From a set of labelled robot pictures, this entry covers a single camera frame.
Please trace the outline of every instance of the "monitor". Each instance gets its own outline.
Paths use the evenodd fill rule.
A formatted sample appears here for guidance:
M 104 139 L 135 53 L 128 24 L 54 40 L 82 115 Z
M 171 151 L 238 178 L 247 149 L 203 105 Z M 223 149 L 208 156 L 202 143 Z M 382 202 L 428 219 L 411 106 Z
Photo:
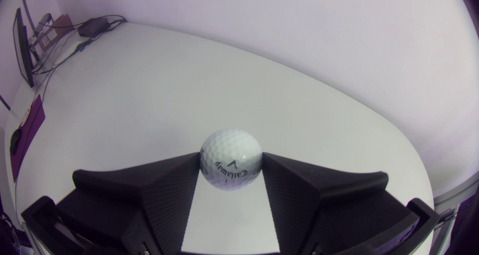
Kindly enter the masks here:
M 13 22 L 13 42 L 15 44 L 15 53 L 17 54 L 20 73 L 29 86 L 33 87 L 33 63 L 31 62 L 30 47 L 28 45 L 27 29 L 24 26 L 22 11 L 20 8 L 17 9 L 15 20 Z

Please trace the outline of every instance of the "white table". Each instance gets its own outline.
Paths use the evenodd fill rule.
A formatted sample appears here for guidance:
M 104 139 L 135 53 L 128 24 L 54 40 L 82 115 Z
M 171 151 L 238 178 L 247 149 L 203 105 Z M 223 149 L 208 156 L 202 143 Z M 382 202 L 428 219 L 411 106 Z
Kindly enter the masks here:
M 33 92 L 25 84 L 17 93 L 6 146 Z M 433 207 L 421 159 L 385 118 L 298 71 L 200 37 L 124 24 L 58 68 L 43 108 L 46 119 L 19 172 L 19 213 L 43 195 L 59 202 L 74 189 L 77 169 L 115 170 L 199 151 L 222 128 L 244 129 L 263 151 L 280 156 L 384 171 L 388 192 L 400 202 L 418 197 Z M 212 212 L 217 219 L 207 223 Z M 428 254 L 430 245 L 431 236 L 416 254 Z M 224 192 L 200 174 L 183 250 L 279 251 L 262 175 Z

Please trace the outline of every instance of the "white wall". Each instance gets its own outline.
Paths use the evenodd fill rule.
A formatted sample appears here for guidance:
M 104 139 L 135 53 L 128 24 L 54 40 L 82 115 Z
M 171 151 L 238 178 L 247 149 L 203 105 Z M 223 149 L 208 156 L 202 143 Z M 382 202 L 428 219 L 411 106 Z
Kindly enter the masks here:
M 36 25 L 45 13 L 51 13 L 53 18 L 60 16 L 57 0 L 26 0 L 30 11 L 31 19 Z M 13 20 L 17 8 L 22 8 L 22 19 L 24 25 L 27 26 L 27 34 L 32 33 L 28 18 L 22 4 L 22 0 L 0 0 L 0 95 L 11 104 L 19 85 L 24 79 L 22 78 L 15 55 L 15 47 L 13 44 Z M 5 127 L 7 120 L 7 109 L 0 104 L 0 127 Z
M 434 196 L 479 169 L 479 42 L 462 0 L 57 1 L 74 22 L 119 13 L 328 83 L 409 138 Z

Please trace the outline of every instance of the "black device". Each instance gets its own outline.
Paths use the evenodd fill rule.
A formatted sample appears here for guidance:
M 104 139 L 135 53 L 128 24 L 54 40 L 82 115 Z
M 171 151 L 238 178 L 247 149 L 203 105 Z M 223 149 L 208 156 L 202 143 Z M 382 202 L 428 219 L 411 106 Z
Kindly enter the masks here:
M 17 63 L 20 73 L 28 85 L 33 87 L 33 63 L 31 62 L 27 30 L 22 21 L 22 10 L 20 8 L 17 9 L 13 22 L 13 42 L 15 44 L 15 53 L 17 54 Z
M 109 172 L 77 170 L 57 205 L 41 197 L 22 217 L 52 254 L 190 255 L 181 251 L 199 153 Z M 280 253 L 406 255 L 439 216 L 420 199 L 404 207 L 388 175 L 347 173 L 262 154 Z
M 109 27 L 106 18 L 91 18 L 78 27 L 78 34 L 82 37 L 97 37 L 103 30 Z
M 12 137 L 10 138 L 10 153 L 15 155 L 18 149 L 18 143 L 22 137 L 22 129 L 17 129 L 13 132 Z

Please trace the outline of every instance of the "golf ball dimple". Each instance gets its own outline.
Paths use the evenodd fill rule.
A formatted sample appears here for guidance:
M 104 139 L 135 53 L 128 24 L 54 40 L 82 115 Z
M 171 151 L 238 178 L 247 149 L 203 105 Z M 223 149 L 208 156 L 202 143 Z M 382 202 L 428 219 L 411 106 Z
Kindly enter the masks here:
M 200 150 L 200 168 L 208 182 L 222 190 L 249 185 L 261 171 L 261 147 L 239 129 L 222 129 L 210 135 Z

